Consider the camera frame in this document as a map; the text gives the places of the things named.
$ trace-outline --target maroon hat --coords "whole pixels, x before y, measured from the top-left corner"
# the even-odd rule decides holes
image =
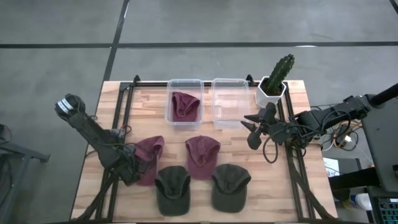
[[[188,150],[188,172],[194,179],[211,178],[216,165],[220,143],[207,136],[197,136],[185,141]]]
[[[157,175],[157,162],[159,161],[164,146],[164,138],[155,136],[144,139],[136,144],[136,157],[139,161],[141,178],[136,182],[139,185],[154,185]]]
[[[186,93],[173,92],[173,121],[189,122],[196,121],[200,100]]]

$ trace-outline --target hexagonal pot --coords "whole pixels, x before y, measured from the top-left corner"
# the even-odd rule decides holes
[[[269,77],[263,77],[261,79],[260,84],[257,86],[257,90],[256,90],[256,94],[254,95],[256,97],[256,104],[261,107],[261,108],[265,108],[267,106],[268,103],[274,103],[277,104],[278,101],[282,98],[282,96],[285,93],[286,90],[286,86],[285,84],[282,82],[282,93],[279,96],[268,96],[262,89],[261,89],[261,84],[263,82],[266,82],[268,80]]]

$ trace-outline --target wooden tabletop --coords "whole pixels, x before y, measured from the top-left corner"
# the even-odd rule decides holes
[[[310,104],[302,80],[288,81],[294,113],[310,109]],[[112,126],[116,99],[120,82],[104,82],[97,109],[97,122],[104,129]],[[250,89],[251,114],[259,108],[254,101],[254,87]],[[126,104],[123,99],[121,122]],[[132,131],[126,142],[138,142],[145,138],[161,135],[165,139],[160,169],[167,166],[185,166],[187,150],[185,141],[189,138],[206,135],[221,143],[218,164],[232,163],[246,168],[252,179],[248,184],[246,206],[240,213],[230,214],[214,210],[211,206],[211,181],[192,180],[190,211],[178,217],[162,216],[156,204],[155,188],[132,185],[126,187],[120,181],[118,197],[114,211],[115,222],[294,222],[297,221],[292,186],[284,147],[279,148],[279,158],[274,164],[268,164],[261,150],[253,151],[246,142],[247,129],[226,131],[214,130],[211,108],[211,88],[205,87],[205,117],[197,131],[174,131],[164,120],[166,100],[165,87],[134,88],[133,101],[129,116]],[[273,142],[269,142],[266,153],[270,159],[275,156]],[[318,146],[309,145],[304,158],[311,191],[326,210],[337,217],[335,204],[326,176],[322,154]],[[98,193],[101,185],[103,168],[96,154],[86,158],[73,206],[72,218],[81,215]],[[300,191],[305,217],[307,209],[305,197]],[[108,211],[108,200],[104,206]]]

